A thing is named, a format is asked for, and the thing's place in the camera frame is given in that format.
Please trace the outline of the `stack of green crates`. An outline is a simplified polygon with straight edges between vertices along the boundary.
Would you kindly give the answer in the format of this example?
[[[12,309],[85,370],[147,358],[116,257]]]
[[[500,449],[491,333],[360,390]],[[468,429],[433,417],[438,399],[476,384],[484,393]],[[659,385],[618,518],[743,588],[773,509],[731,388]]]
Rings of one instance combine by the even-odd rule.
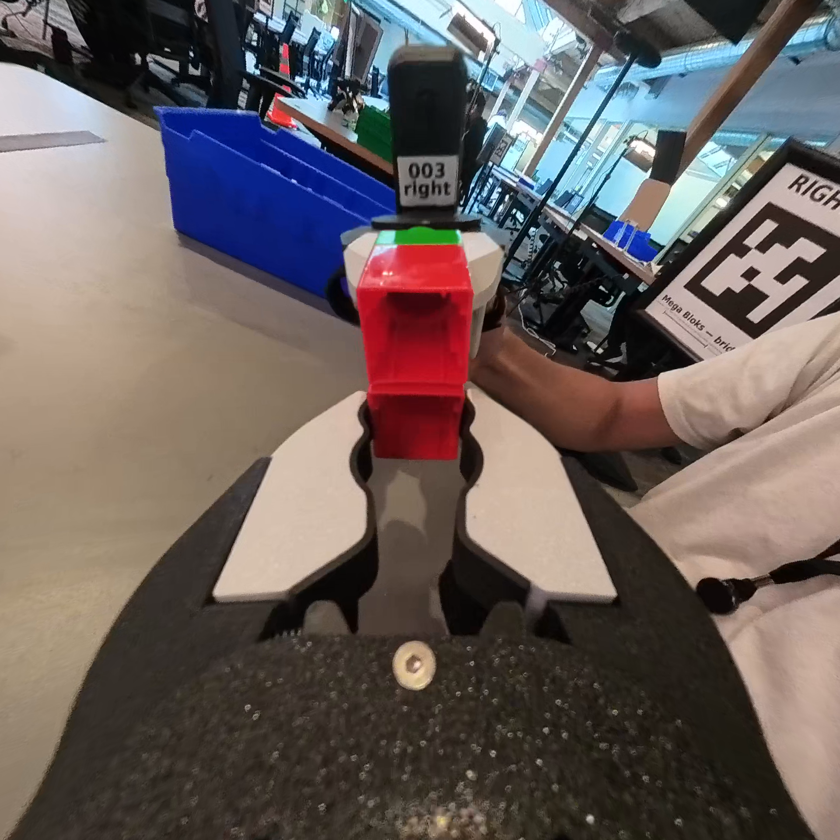
[[[359,113],[355,133],[359,146],[392,162],[392,121],[388,111],[365,105]]]

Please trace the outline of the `small blue background bins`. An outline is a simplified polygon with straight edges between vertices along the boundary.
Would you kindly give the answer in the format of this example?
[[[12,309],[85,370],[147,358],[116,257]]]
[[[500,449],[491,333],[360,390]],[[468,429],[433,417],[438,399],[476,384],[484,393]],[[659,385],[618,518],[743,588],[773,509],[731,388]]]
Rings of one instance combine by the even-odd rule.
[[[642,263],[654,261],[659,253],[659,247],[651,239],[650,232],[629,221],[612,221],[602,236],[622,252]]]

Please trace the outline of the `person's right forearm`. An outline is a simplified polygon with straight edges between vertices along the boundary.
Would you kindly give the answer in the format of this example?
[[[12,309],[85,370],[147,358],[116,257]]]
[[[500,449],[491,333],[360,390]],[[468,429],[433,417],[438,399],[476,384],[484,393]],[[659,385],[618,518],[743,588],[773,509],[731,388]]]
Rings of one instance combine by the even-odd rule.
[[[582,453],[676,446],[656,379],[614,382],[559,364],[505,327],[484,332],[470,380],[553,445]]]

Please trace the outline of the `person's white shirt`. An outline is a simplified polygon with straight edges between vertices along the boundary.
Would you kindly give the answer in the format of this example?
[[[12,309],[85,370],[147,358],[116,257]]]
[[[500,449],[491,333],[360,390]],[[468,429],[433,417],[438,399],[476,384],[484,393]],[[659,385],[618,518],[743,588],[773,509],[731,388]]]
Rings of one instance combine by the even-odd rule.
[[[838,542],[839,316],[658,377],[666,420],[706,453],[631,508],[689,583],[751,578]],[[838,577],[773,585],[714,619],[817,838],[839,838]]]

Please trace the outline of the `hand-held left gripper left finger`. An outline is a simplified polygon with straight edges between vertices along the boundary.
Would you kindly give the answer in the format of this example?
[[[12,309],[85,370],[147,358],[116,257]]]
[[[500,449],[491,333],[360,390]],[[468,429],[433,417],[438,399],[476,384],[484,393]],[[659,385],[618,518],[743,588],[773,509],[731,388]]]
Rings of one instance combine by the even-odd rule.
[[[365,400],[351,393],[269,457],[213,588],[216,602],[288,602],[372,546]]]

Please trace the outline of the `orange traffic cone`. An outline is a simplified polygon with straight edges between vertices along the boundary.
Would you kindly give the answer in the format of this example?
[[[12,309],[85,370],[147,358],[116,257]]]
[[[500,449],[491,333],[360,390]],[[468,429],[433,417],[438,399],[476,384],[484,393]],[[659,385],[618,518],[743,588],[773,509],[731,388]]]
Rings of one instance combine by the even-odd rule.
[[[280,62],[279,62],[279,70],[278,72],[284,76],[292,79],[290,76],[290,55],[289,55],[289,45],[288,43],[284,43],[281,47],[280,53]],[[294,90],[292,90],[289,84],[283,84],[280,86],[280,93],[276,93],[267,113],[266,118],[269,122],[274,124],[277,127],[288,129],[291,131],[298,130],[298,123],[291,117],[290,114],[283,111],[280,107],[279,103],[280,100],[283,98],[293,98],[295,96]]]

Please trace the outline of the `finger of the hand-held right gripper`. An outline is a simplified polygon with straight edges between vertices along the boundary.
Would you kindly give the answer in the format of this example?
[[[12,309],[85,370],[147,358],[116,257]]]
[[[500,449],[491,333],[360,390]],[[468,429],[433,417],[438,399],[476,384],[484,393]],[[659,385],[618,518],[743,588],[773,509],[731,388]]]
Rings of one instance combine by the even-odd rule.
[[[380,231],[377,229],[351,229],[341,234],[344,270],[341,288],[351,300],[355,309],[358,308],[358,287],[364,267],[376,244],[379,233]]]
[[[481,329],[488,307],[497,294],[505,252],[485,233],[462,233],[461,239],[473,289],[470,327]]]

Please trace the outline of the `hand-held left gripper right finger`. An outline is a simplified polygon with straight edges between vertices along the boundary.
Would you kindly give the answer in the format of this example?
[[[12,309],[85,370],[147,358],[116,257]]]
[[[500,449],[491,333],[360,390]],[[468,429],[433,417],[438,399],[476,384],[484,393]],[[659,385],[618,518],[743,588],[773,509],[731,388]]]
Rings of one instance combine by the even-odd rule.
[[[483,607],[611,604],[617,597],[560,452],[477,387],[465,391],[451,568]]]

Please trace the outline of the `black microphone stand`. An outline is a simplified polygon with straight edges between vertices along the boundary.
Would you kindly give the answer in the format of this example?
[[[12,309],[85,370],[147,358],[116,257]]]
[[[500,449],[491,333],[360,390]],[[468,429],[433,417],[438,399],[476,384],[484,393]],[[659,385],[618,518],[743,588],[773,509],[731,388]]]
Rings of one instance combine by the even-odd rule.
[[[621,87],[622,83],[625,80],[625,77],[633,68],[634,64],[638,64],[648,69],[654,69],[657,68],[661,62],[661,55],[655,47],[650,45],[643,38],[633,35],[626,28],[623,28],[616,32],[613,39],[613,43],[614,46],[619,48],[619,50],[622,53],[624,53],[626,59],[624,63],[620,66],[619,71],[616,73],[611,86],[607,89],[603,99],[595,109],[589,122],[586,124],[584,130],[581,132],[579,139],[576,141],[566,161],[561,165],[561,168],[551,181],[551,184],[547,188],[546,192],[542,194],[542,197],[535,204],[533,209],[530,211],[529,215],[525,218],[524,222],[520,226],[519,231],[516,237],[512,240],[511,245],[507,251],[506,257],[502,263],[502,272],[505,272],[509,268],[511,261],[515,258],[517,251],[522,245],[523,241],[527,238],[531,230],[537,227],[539,217],[541,216],[543,209],[545,208],[553,193],[565,177],[571,164],[574,162],[574,159],[578,156],[579,152],[583,148],[583,145],[592,133],[594,127],[600,121],[607,105],[613,99],[617,90]]]

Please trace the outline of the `green two-stud toy block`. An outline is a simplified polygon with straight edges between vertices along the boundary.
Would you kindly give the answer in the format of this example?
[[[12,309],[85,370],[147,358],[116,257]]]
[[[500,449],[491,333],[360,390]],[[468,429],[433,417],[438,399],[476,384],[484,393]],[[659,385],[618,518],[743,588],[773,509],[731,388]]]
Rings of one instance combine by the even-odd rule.
[[[414,226],[387,229],[377,233],[375,246],[458,246],[463,245],[461,233],[454,228]]]

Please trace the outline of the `framed marker sign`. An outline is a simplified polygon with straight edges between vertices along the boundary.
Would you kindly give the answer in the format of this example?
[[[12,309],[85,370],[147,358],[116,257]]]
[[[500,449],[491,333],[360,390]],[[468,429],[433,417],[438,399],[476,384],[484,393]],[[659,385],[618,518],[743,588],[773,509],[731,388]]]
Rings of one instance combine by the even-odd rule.
[[[639,298],[693,361],[838,310],[838,158],[786,140]]]

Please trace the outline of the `blue plastic storage bin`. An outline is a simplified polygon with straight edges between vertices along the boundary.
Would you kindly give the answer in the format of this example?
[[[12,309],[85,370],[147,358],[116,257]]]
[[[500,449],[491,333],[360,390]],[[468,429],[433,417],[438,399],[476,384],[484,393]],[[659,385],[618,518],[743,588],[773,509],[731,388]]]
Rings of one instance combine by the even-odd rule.
[[[395,194],[255,112],[158,107],[174,229],[317,298],[341,237],[393,214]]]

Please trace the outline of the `red single-stud toy block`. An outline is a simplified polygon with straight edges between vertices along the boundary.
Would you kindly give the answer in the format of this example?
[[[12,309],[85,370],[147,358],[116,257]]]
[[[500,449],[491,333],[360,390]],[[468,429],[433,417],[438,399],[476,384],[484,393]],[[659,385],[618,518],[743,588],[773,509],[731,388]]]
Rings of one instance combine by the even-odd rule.
[[[357,301],[370,392],[463,391],[474,292],[461,246],[375,246]]]
[[[405,388],[371,385],[373,454],[379,459],[453,460],[459,453],[465,390],[410,393]]]

